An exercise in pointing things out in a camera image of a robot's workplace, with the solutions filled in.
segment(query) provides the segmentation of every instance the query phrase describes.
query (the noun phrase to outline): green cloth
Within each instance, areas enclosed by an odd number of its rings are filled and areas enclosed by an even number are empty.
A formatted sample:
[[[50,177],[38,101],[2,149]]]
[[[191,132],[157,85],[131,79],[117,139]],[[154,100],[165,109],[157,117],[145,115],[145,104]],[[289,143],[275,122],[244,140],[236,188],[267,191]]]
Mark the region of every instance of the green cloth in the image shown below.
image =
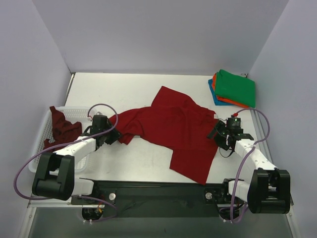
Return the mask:
[[[252,108],[256,107],[255,82],[223,69],[216,74],[215,94]]]

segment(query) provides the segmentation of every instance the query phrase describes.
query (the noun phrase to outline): screw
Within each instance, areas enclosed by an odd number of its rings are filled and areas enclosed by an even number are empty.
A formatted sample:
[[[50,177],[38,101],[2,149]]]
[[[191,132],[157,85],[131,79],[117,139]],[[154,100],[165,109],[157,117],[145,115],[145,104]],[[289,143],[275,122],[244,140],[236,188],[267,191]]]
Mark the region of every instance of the screw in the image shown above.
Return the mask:
[[[211,192],[207,192],[207,193],[205,194],[205,197],[206,197],[207,200],[212,199],[212,194],[211,194]]]
[[[114,201],[115,200],[115,193],[109,194],[109,200]]]

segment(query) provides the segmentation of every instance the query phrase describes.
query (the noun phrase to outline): orange cloth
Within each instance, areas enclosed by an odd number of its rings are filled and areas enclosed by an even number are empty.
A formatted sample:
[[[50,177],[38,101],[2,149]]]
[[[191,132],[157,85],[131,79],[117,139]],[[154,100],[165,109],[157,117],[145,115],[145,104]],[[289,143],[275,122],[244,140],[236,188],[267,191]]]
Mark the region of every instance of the orange cloth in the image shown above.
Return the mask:
[[[212,89],[213,89],[213,91],[214,91],[214,93],[216,92],[216,90],[215,90],[215,85],[216,85],[216,74],[214,74],[214,76],[212,77]],[[236,106],[239,106],[239,107],[242,107],[242,108],[248,108],[248,106],[247,105],[244,105],[244,104],[241,104],[241,103],[237,103],[237,102],[235,102],[235,101],[232,101],[232,100],[230,100],[230,99],[227,99],[227,98],[223,98],[223,97],[220,97],[220,96],[217,96],[216,95],[216,97],[217,97],[217,99],[219,100],[219,101],[223,101],[223,102],[226,102],[226,103],[232,103],[232,104],[234,104],[234,105],[236,105]]]

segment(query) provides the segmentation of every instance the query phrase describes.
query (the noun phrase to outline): folded towel stack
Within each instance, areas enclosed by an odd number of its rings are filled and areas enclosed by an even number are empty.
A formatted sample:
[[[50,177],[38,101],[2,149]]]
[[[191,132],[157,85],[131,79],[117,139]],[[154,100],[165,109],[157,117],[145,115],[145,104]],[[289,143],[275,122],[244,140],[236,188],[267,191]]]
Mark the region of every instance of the folded towel stack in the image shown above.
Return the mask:
[[[208,80],[208,85],[215,105],[256,106],[255,83],[248,78],[221,69]]]

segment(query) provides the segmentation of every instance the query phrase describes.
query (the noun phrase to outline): sleeve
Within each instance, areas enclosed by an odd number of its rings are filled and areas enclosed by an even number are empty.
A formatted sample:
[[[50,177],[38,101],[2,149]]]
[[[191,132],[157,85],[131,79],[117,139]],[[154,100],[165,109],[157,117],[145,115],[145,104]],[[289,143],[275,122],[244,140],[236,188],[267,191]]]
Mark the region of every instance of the sleeve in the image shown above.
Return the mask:
[[[119,139],[120,143],[129,144],[135,135],[143,135],[142,125],[137,123],[137,119],[147,110],[148,107],[131,109],[118,115],[118,124],[116,129],[123,135]],[[116,117],[112,116],[109,120],[112,124],[115,124]]]
[[[169,168],[205,185],[216,151],[217,147],[211,150],[175,149]]]
[[[194,100],[184,93],[175,90],[161,87],[158,94],[155,96],[152,107],[181,107],[191,110],[201,115],[201,117],[212,117],[214,111],[197,105]]]

